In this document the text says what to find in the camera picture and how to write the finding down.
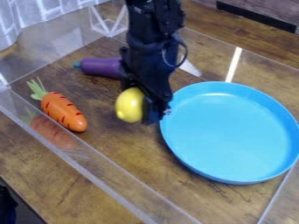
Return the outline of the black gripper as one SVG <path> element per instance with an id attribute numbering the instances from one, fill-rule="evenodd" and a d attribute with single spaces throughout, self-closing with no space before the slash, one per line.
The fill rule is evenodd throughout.
<path id="1" fill-rule="evenodd" d="M 158 123 L 170 114 L 170 102 L 174 98 L 170 76 L 174 73 L 179 44 L 169 38 L 165 41 L 145 44 L 138 38 L 127 39 L 129 47 L 121 48 L 121 87 L 143 89 L 142 123 Z"/>

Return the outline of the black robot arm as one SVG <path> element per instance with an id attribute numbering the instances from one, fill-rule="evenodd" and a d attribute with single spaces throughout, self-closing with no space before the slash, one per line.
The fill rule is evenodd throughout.
<path id="1" fill-rule="evenodd" d="M 126 0 L 129 11 L 127 46 L 121 52 L 122 88 L 139 88 L 142 123 L 162 120 L 170 111 L 174 92 L 170 77 L 187 59 L 179 49 L 187 45 L 179 34 L 186 13 L 181 0 Z"/>

